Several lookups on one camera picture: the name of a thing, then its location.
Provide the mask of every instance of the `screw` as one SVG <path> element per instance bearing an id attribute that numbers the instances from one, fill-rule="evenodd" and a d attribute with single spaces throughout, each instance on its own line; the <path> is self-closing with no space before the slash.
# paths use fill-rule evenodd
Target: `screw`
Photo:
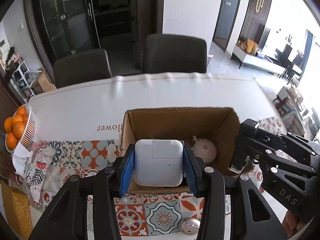
<path id="1" fill-rule="evenodd" d="M 112 173 L 114 171 L 114 168 L 113 167 L 106 167 L 105 169 L 104 169 L 104 172 L 105 173 Z"/>
<path id="2" fill-rule="evenodd" d="M 249 177 L 247 175 L 245 175 L 245 174 L 241 174 L 240 175 L 240 179 L 243 180 L 243 181 L 247 181 L 247 180 L 249 180 Z"/>
<path id="3" fill-rule="evenodd" d="M 277 168 L 275 168 L 275 167 L 271 167 L 271 172 L 273 172 L 273 173 L 277 173 L 278 172 L 278 169 Z"/>
<path id="4" fill-rule="evenodd" d="M 204 171 L 207 172 L 207 173 L 213 173 L 214 169 L 212 167 L 205 167 Z"/>
<path id="5" fill-rule="evenodd" d="M 69 180 L 72 181 L 72 182 L 75 182 L 75 181 L 77 181 L 78 179 L 79 179 L 79 176 L 76 175 L 76 174 L 71 175 L 70 178 L 69 178 Z"/>

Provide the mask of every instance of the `white wall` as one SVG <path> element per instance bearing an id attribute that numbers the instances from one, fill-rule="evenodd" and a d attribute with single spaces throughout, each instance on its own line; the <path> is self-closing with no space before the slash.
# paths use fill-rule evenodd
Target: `white wall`
<path id="1" fill-rule="evenodd" d="M 42 67 L 36 50 L 33 46 L 26 19 L 23 11 L 23 0 L 15 0 L 5 14 L 0 26 L 0 36 L 7 37 L 11 47 L 14 47 L 26 62 L 30 70 L 36 70 Z"/>
<path id="2" fill-rule="evenodd" d="M 220 4 L 221 0 L 164 0 L 163 33 L 202 38 L 209 52 Z"/>
<path id="3" fill-rule="evenodd" d="M 233 48 L 235 47 L 240 31 L 243 25 L 245 14 L 247 13 L 249 0 L 240 0 L 238 14 L 236 16 L 235 25 L 233 26 L 233 30 L 230 36 L 230 40 L 226 49 L 226 53 L 231 56 L 233 52 Z"/>

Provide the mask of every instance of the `orange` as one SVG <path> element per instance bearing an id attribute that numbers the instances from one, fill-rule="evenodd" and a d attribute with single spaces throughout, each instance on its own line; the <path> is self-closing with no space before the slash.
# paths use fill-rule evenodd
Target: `orange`
<path id="1" fill-rule="evenodd" d="M 6 133 L 12 132 L 12 117 L 8 117 L 5 119 L 4 124 L 3 124 L 4 130 Z"/>
<path id="2" fill-rule="evenodd" d="M 24 116 L 25 114 L 27 114 L 27 110 L 26 110 L 23 106 L 20 106 L 20 107 L 17 109 L 17 114 L 18 114 L 18 115 L 21 115 L 21 116 Z"/>
<path id="3" fill-rule="evenodd" d="M 8 133 L 5 143 L 10 150 L 14 150 L 18 144 L 18 139 L 13 133 Z"/>
<path id="4" fill-rule="evenodd" d="M 24 129 L 26 128 L 26 126 L 24 125 L 23 122 L 21 121 L 17 121 L 14 126 L 13 126 L 13 133 L 14 135 L 20 139 L 23 135 Z"/>
<path id="5" fill-rule="evenodd" d="M 27 125 L 28 118 L 29 118 L 28 114 L 25 114 L 25 115 L 22 116 L 22 120 L 23 120 L 24 125 Z"/>
<path id="6" fill-rule="evenodd" d="M 15 124 L 17 121 L 23 122 L 22 116 L 19 115 L 19 114 L 16 114 L 14 117 L 12 117 L 12 126 L 14 126 L 14 124 Z"/>

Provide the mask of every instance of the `human hand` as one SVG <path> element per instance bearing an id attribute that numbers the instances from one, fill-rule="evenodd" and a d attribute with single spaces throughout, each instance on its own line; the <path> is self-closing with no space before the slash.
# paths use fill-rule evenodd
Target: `human hand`
<path id="1" fill-rule="evenodd" d="M 304 228 L 305 225 L 306 224 L 299 221 L 298 218 L 289 210 L 285 214 L 284 219 L 282 221 L 282 226 L 288 236 L 291 236 L 295 229 L 297 229 L 297 231 L 300 231 Z"/>

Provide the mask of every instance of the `cardboard box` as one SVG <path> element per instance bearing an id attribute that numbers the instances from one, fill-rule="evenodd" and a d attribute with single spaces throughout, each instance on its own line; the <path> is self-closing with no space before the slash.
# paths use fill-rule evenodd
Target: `cardboard box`
<path id="1" fill-rule="evenodd" d="M 42 72 L 38 77 L 38 82 L 32 87 L 36 94 L 41 94 L 48 91 L 56 90 L 56 86 L 52 84 L 45 72 Z"/>
<path id="2" fill-rule="evenodd" d="M 124 115 L 121 150 L 140 139 L 176 139 L 191 143 L 193 136 L 211 140 L 217 148 L 216 159 L 209 166 L 222 174 L 236 176 L 228 169 L 234 150 L 234 139 L 240 128 L 239 119 L 232 108 L 157 108 L 129 110 Z M 243 173 L 252 171 L 249 163 Z M 134 179 L 130 183 L 132 194 L 167 194 L 189 191 L 182 182 L 177 187 L 146 187 Z"/>

